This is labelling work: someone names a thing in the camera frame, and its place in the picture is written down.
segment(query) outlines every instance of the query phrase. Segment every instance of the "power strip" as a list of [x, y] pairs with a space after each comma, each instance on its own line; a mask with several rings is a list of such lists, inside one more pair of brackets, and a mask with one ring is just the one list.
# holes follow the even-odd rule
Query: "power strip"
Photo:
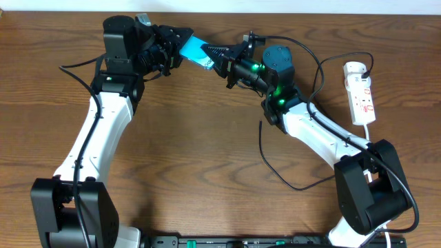
[[345, 72], [345, 87], [349, 98], [352, 123], [366, 125], [375, 121], [371, 94], [371, 77], [363, 78], [367, 71], [363, 63], [351, 61], [343, 66]]

